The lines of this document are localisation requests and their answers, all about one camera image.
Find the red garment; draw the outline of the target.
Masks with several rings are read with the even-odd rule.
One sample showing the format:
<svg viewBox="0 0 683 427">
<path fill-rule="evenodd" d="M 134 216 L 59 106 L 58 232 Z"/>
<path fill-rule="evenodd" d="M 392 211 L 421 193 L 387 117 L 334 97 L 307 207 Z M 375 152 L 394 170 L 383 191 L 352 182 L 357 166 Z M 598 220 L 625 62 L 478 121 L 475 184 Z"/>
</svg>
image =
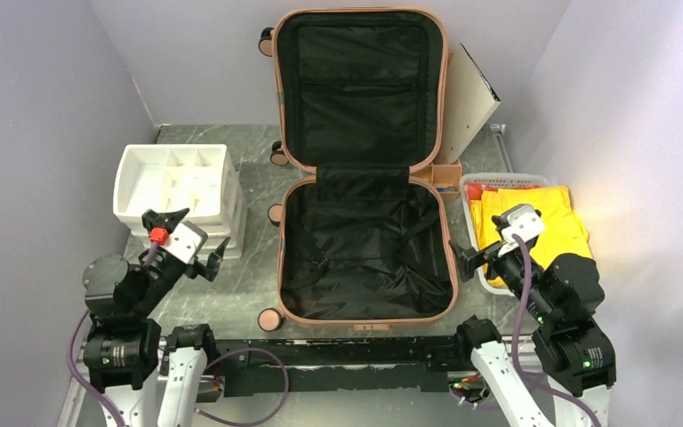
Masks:
<svg viewBox="0 0 683 427">
<path fill-rule="evenodd" d="M 526 186 L 520 186 L 520 187 L 508 188 L 508 189 L 538 189 L 538 188 L 540 188 L 539 185 L 526 185 Z M 468 201 L 475 201 L 475 200 L 480 200 L 485 192 L 497 192 L 499 189 L 507 189 L 507 188 L 497 188 L 497 187 L 489 186 L 485 183 L 466 182 L 463 185 L 463 189 L 465 190 L 467 200 Z"/>
</svg>

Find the white plastic drawer organizer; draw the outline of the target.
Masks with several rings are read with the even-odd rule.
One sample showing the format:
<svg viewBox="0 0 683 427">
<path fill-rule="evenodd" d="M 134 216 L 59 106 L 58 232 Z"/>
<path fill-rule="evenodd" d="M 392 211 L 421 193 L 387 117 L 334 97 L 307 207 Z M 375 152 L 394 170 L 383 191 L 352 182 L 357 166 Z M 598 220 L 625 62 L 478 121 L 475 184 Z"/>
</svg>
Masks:
<svg viewBox="0 0 683 427">
<path fill-rule="evenodd" d="M 128 145 L 115 178 L 112 210 L 132 236 L 145 239 L 142 214 L 188 208 L 185 219 L 208 235 L 205 250 L 230 238 L 224 258 L 244 253 L 247 206 L 224 144 Z"/>
</svg>

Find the white plastic mesh basket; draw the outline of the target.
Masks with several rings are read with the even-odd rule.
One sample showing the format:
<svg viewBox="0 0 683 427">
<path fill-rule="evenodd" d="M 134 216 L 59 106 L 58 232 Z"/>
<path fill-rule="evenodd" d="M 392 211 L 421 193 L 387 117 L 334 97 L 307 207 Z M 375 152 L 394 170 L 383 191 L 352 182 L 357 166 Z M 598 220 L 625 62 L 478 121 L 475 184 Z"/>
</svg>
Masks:
<svg viewBox="0 0 683 427">
<path fill-rule="evenodd" d="M 526 173 L 467 173 L 460 180 L 462 208 L 477 259 L 458 259 L 460 279 L 479 276 L 493 294 L 517 296 L 524 283 L 524 256 L 531 257 L 532 286 L 560 261 L 594 265 L 590 235 L 573 208 L 571 191 Z"/>
</svg>

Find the pink hard-shell suitcase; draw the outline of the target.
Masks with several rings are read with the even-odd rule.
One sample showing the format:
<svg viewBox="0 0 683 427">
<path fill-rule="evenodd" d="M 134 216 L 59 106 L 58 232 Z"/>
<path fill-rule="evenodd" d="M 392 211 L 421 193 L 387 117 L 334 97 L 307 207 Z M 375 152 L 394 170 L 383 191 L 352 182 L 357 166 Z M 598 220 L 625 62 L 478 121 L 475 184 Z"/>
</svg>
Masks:
<svg viewBox="0 0 683 427">
<path fill-rule="evenodd" d="M 311 8 L 265 28 L 281 137 L 302 176 L 268 210 L 277 308 L 311 327 L 427 325 L 459 279 L 431 172 L 443 135 L 448 42 L 413 7 Z"/>
</svg>

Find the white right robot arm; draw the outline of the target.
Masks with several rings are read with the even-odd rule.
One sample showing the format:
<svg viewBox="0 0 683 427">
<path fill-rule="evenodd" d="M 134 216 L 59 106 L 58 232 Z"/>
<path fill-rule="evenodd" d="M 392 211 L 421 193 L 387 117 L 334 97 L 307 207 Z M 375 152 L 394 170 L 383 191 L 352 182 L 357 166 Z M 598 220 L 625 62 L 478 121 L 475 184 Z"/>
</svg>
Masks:
<svg viewBox="0 0 683 427">
<path fill-rule="evenodd" d="M 534 353 L 541 363 L 543 389 L 554 398 L 556 426 L 605 426 L 616 380 L 615 350 L 593 316 L 604 300 L 596 263 L 577 254 L 561 254 L 546 269 L 527 247 L 510 249 L 495 242 L 477 251 L 454 247 L 460 272 L 471 278 L 486 265 L 519 299 L 520 312 L 534 317 Z M 454 337 L 455 362 L 475 368 L 512 426 L 548 426 L 526 380 L 532 373 L 519 361 L 518 343 L 506 350 L 493 322 L 471 317 Z"/>
</svg>

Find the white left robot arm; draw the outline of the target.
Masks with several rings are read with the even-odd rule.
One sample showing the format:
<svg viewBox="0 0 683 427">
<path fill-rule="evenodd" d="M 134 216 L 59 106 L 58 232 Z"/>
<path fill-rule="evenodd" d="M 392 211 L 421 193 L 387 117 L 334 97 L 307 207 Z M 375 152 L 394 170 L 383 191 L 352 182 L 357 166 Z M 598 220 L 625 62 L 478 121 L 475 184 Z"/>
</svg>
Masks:
<svg viewBox="0 0 683 427">
<path fill-rule="evenodd" d="M 120 254 L 96 258 L 84 270 L 84 303 L 91 326 L 83 362 L 86 388 L 98 395 L 109 426 L 189 426 L 204 374 L 220 352 L 207 324 L 177 326 L 163 336 L 151 312 L 183 277 L 214 281 L 223 240 L 198 259 L 208 239 L 187 221 L 189 209 L 141 216 L 150 246 L 137 262 Z"/>
</svg>

